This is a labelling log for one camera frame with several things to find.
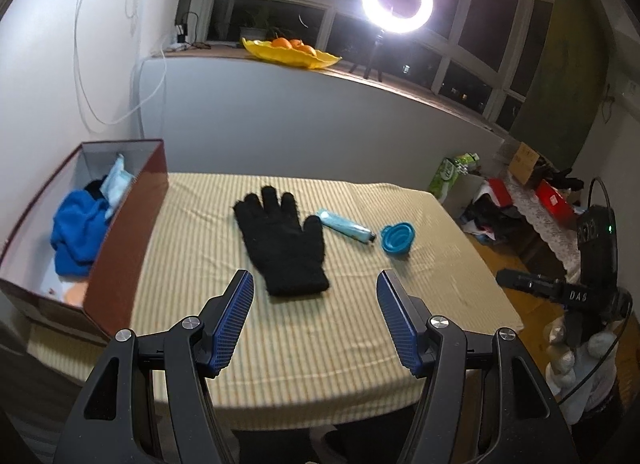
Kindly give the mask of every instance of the yellow plate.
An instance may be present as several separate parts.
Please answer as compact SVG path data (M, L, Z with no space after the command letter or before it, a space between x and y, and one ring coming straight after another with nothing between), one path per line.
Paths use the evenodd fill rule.
M278 62L291 67L304 67L305 69L322 69L329 67L341 60L340 57L333 54L316 51L318 57L303 51L286 50L285 48L272 48L271 42L262 42L260 40L244 40L242 39L244 48L254 56L261 60L269 60L270 62Z

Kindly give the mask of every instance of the gloved hand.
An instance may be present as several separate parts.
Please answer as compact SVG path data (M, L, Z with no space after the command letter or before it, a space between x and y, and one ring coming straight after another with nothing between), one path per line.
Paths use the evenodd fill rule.
M572 351L567 345L564 317L551 322L544 329L549 342L546 352L551 362L546 366L546 384L551 393L566 396L576 384L593 369L604 356L616 335L610 328L591 336L587 343ZM580 420L584 412L596 408L609 395L616 381L616 350L614 347L606 361L576 393L560 405L567 424L573 425Z
M295 297L329 288L322 270L322 223L310 215L301 228L293 195L282 194L282 203L278 203L276 189L265 186L262 204L250 193L236 202L234 214L249 258L264 277L270 295Z

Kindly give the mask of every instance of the windowsill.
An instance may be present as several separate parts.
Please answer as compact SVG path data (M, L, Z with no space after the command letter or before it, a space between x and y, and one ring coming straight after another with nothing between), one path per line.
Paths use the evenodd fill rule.
M258 60L256 57L252 56L244 48L235 48L220 44L211 45L210 49L191 48L185 51L172 51L166 53L165 56L168 58L229 58L236 60L251 60L261 62L261 60ZM494 123L489 123L484 118L482 118L481 115L476 114L472 110L467 109L457 102L451 101L442 96L435 95L430 89L415 85L400 78L396 78L395 76L387 73L383 73L383 81L379 82L378 71L375 69L371 70L370 78L368 80L364 80L364 78L362 77L364 67L359 66L354 73L349 73L348 70L351 65L351 62L341 60L340 62L338 62L338 64L335 64L335 66L331 66L321 70L313 70L312 72L335 76L336 78L342 78L344 80L350 80L351 82L362 83L364 85L369 85L382 90L386 90L388 92L392 92L393 94L398 94L405 98L413 99L414 101L418 101L431 107L440 109L444 112L447 112L448 114L452 114L476 126L490 130L496 133L498 136L504 136L504 131L502 131L501 129L498 129L498 131L495 130L497 127L495 127ZM294 67L280 67L283 67L284 69L295 69Z

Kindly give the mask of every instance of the black cable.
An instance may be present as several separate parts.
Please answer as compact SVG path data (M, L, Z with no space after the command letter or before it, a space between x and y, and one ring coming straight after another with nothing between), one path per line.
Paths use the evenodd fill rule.
M573 396L578 391L578 389L580 389L580 387L583 386L583 384L585 384L589 380L589 378L596 373L596 370L598 370L598 368L600 368L602 366L602 364L606 361L606 359L609 356L609 354L611 354L611 351L618 344L618 341L620 341L620 338L622 337L623 332L625 332L626 324L629 322L629 318L631 317L631 311L632 311L633 306L634 306L634 301L631 298L631 296L629 296L629 301L630 301L630 303L629 303L628 313L626 313L625 321L622 324L622 329L620 329L620 332L616 336L616 339L613 341L613 343L611 344L609 349L604 353L604 356L602 358L600 358L598 363L596 363L596 365L591 369L591 372L589 372L585 377L583 377L582 381L580 381L580 383L578 383L576 386L574 386L574 388L571 390L571 392L566 394L562 399L560 399L558 401L558 406L563 404L567 399L569 399L569 397Z
M617 228L614 226L613 210L611 209L611 203L609 202L609 194L607 193L607 188L604 186L604 183L602 182L602 179L597 177L597 176L594 177L591 180L591 184L589 185L589 197L587 199L587 208L589 208L591 206L591 196L593 194L593 185L594 185L594 183L596 183L596 181L600 185L600 187L602 189L602 193L604 194L604 200L607 203L607 212L609 214L609 225L613 228L613 230L611 231L611 234L613 235L613 240L614 240L614 245L615 245L615 248L614 248L614 271L615 271L615 274L618 274L618 231L617 231ZM589 380L589 378L594 375L596 370L598 370L598 368L600 368L602 366L602 364L605 362L605 360L607 359L609 354L611 354L611 351L618 344L618 341L620 341L620 338L622 337L622 333L625 332L626 324L629 322L629 318L631 317L633 306L634 306L633 299L629 295L629 308L628 308L628 311L626 313L626 317L625 317L624 323L622 324L622 329L620 330L620 333L616 336L616 339L613 341L613 343L611 344L609 349L604 353L604 356L602 358L600 358L598 363L596 363L596 365L591 369L591 372L589 372L585 377L583 377L582 381L580 381L580 383L578 383L576 386L574 386L574 388L571 390L571 392L569 392L562 399L560 399L558 401L558 405L563 404L567 399L569 399L569 397L573 396L578 391L578 389L580 389L580 387L583 386L583 384L585 384Z
M593 193L593 183L598 181L600 188L602 189L602 193L604 194L604 200L607 203L607 213L609 214L609 226L612 228L611 234L613 235L613 244L614 251L612 253L613 256L613 270L615 274L618 274L618 228L615 226L615 220L613 218L613 210L611 208L611 203L609 202L609 194L607 193L607 188L604 186L602 179L598 176L594 177L591 180L591 184L589 185L589 197L587 199L587 208L591 206L591 194Z
M604 98L602 99L602 103L600 104L600 115L602 116L602 121L604 121L604 124L609 123L609 120L611 119L611 113L613 111L613 104L616 102L616 99L611 96L609 97L609 90L611 89L611 86L609 85L609 83L607 83L607 92L604 95ZM604 105L609 103L609 117L604 117Z
M185 44L189 44L189 46L196 50L210 50L211 46L206 44L205 42L185 42Z
M180 17L180 24L189 24L189 15L196 15L196 29L194 32L194 37L195 37L195 33L198 32L198 24L200 23L200 16L195 12L195 11L185 11L182 16Z

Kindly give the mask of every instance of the green wall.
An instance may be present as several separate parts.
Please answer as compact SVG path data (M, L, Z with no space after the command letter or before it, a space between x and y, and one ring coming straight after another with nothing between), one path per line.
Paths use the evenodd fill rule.
M589 0L555 0L545 47L511 135L571 167L603 96L609 53Z

